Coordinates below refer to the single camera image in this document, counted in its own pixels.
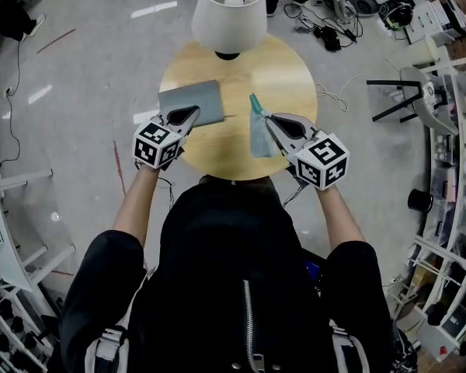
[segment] black jacket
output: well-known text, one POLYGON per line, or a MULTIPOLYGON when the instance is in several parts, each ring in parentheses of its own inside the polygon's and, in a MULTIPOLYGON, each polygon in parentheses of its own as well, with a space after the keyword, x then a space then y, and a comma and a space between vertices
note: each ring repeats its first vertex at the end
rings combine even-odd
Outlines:
MULTIPOLYGON (((82 371, 86 347, 124 314, 143 275, 135 238, 108 231, 94 240, 61 317, 69 371, 82 371)), ((166 218, 158 269, 135 301, 129 371, 252 371, 250 308, 252 352, 267 371, 336 371, 332 318, 361 341, 372 372, 389 372, 390 317, 373 248, 339 246, 322 275, 319 297, 290 216, 268 195, 195 186, 166 218)))

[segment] lamp base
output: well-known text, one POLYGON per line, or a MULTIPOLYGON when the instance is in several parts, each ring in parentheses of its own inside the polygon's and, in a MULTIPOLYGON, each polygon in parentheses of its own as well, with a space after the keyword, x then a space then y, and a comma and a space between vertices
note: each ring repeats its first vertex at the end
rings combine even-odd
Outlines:
POLYGON ((224 53, 218 53, 217 51, 215 51, 215 53, 220 59, 224 59, 225 61, 231 61, 232 59, 235 59, 237 56, 240 55, 240 53, 237 53, 237 54, 224 54, 224 53))

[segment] round wooden table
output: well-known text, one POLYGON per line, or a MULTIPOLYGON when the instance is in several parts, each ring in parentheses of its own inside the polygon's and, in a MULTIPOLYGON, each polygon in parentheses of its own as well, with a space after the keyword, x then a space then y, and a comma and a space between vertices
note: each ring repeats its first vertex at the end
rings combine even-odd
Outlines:
POLYGON ((254 180, 286 169, 282 155, 254 158, 250 152, 250 99, 254 92, 271 113, 294 113, 315 122, 315 85, 305 63, 277 37, 223 61, 196 41, 188 43, 165 71, 161 91, 217 80, 224 121, 194 128, 182 157, 203 174, 225 180, 254 180))

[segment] lamp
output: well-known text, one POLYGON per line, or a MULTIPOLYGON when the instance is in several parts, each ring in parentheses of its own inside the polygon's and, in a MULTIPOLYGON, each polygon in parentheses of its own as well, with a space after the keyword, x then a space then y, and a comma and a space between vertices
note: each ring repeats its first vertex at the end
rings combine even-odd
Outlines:
POLYGON ((219 58, 235 59, 266 34, 266 0, 198 0, 192 31, 219 58))

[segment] white cable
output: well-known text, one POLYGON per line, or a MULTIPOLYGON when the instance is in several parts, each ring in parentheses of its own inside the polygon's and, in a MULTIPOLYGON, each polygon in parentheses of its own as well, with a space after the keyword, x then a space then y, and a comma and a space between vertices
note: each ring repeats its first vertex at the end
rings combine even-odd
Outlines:
POLYGON ((324 87, 323 84, 321 83, 314 83, 315 85, 319 85, 319 87, 325 90, 325 91, 316 90, 316 96, 329 96, 335 100, 336 104, 341 110, 343 110, 344 112, 349 112, 349 108, 350 108, 349 102, 346 99, 342 98, 343 89, 355 78, 358 78, 359 76, 364 76, 364 75, 365 73, 360 73, 358 75, 353 76, 347 83, 343 85, 343 87, 340 89, 340 92, 338 94, 328 91, 326 87, 324 87))

